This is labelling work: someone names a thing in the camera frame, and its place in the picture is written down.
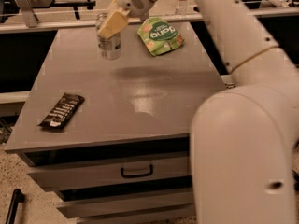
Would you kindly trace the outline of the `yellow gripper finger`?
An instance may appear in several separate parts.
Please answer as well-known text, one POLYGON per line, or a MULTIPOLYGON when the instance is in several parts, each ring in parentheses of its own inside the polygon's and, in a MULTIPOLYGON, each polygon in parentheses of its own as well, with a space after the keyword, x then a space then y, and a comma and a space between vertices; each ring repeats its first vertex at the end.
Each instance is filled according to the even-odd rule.
POLYGON ((128 25, 129 13, 129 10, 123 10, 122 8, 109 12, 97 34, 101 38, 110 39, 128 25))

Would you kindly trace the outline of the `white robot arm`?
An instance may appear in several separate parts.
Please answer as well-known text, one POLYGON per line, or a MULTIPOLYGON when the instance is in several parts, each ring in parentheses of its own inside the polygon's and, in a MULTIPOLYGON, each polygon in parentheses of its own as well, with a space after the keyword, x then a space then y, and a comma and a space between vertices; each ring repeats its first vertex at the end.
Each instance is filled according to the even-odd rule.
POLYGON ((241 0, 194 1, 235 83, 205 100, 192 120, 197 219, 296 224, 299 71, 241 0))

